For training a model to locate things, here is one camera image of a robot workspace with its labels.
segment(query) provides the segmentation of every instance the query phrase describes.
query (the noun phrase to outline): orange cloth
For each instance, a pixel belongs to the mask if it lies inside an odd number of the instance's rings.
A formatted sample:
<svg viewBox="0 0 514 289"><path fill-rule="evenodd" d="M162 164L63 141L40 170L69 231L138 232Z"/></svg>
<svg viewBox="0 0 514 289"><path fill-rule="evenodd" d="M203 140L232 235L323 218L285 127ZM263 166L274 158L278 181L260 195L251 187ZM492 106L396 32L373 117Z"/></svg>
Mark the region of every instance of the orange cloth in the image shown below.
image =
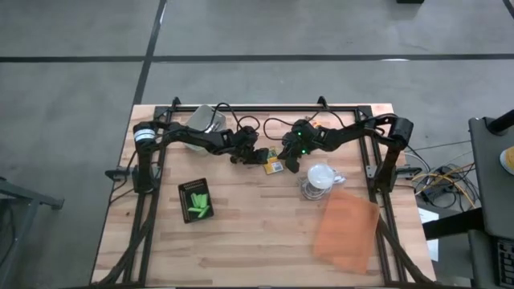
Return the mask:
<svg viewBox="0 0 514 289"><path fill-rule="evenodd" d="M314 255L343 271L365 274L373 251L380 208L344 190L330 193Z"/></svg>

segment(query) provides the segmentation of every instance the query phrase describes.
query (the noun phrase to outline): wooden table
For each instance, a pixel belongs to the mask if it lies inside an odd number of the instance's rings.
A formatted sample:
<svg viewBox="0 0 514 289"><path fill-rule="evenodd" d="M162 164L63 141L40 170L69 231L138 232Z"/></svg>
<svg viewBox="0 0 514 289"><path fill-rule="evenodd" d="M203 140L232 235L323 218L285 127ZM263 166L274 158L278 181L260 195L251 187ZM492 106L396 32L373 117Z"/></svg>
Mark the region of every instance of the wooden table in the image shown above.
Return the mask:
<svg viewBox="0 0 514 289"><path fill-rule="evenodd" d="M393 112L391 104L370 104L373 114ZM126 165L134 151L134 124L151 120L154 105L137 105L128 126L120 165ZM238 117L248 113L237 113ZM252 113L261 124L268 117L288 122L311 116L311 112ZM354 122L349 112L338 112L345 122ZM185 123L190 113L173 113L173 120ZM229 113L227 127L235 129ZM338 120L321 113L316 120L326 127L339 128ZM252 125L252 120L244 124ZM276 121L267 124L270 136L282 136L290 127ZM275 146L262 127L256 147ZM369 259L366 275L337 270L333 265L314 258L312 242L323 216L326 200L307 201L299 191L297 177L310 165L326 162L341 171L348 180L343 184L347 193L368 199L365 174L358 142L343 144L337 151L317 150L300 159L300 173L281 172L266 175L261 165L233 165L229 156L199 156L173 143L166 151L161 196L153 234L147 286L357 286L383 284L377 250ZM399 161L403 165L405 158ZM177 186L206 177L213 198L215 216L209 220L184 224ZM132 188L129 181L112 197ZM133 223L137 196L130 193L113 203L107 215L103 237L92 281L102 279L115 265L126 246ZM412 189L397 187L391 199L400 242L423 273L435 279L428 255L425 236ZM135 272L138 272L136 256ZM388 247L391 270L394 259Z"/></svg>

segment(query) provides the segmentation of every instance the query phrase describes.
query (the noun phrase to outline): gray floor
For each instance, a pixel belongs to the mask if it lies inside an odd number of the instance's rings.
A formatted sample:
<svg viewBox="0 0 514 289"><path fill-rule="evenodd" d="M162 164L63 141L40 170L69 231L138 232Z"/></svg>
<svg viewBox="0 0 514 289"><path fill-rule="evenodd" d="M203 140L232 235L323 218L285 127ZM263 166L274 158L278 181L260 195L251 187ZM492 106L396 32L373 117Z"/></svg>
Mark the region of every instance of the gray floor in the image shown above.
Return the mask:
<svg viewBox="0 0 514 289"><path fill-rule="evenodd" d="M0 0L0 57L143 55L157 4ZM501 0L169 0L155 54L514 53L513 31ZM88 283L112 186L103 171L118 161L140 71L0 63L0 176L66 198L62 211L40 210L14 287ZM390 102L420 148L468 140L469 118L514 107L512 75L514 60L155 63L142 103ZM436 166L470 149L420 154Z"/></svg>

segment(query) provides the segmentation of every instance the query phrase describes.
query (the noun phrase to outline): small box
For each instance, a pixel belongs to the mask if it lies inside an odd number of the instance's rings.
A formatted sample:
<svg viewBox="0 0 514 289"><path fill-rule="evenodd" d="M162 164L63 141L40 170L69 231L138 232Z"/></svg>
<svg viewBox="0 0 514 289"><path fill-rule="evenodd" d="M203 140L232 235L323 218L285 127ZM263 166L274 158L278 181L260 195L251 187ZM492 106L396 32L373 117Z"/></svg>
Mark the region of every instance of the small box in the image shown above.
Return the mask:
<svg viewBox="0 0 514 289"><path fill-rule="evenodd" d="M188 224L214 216L207 179L203 178L178 185L178 194L184 223Z"/></svg>

